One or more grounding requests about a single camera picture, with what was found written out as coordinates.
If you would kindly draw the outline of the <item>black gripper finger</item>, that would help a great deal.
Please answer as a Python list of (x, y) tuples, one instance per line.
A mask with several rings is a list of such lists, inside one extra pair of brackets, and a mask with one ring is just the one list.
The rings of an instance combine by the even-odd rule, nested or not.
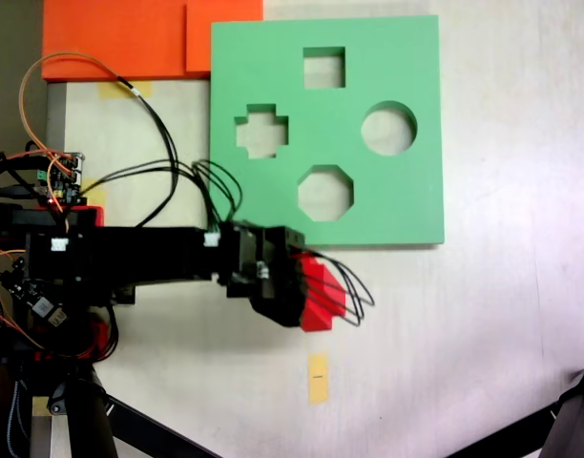
[(284, 249), (288, 258), (300, 256), (305, 251), (304, 234), (291, 228), (285, 228)]
[(283, 327), (300, 327), (305, 309), (303, 292), (278, 293), (274, 298), (254, 297), (250, 304), (255, 312)]

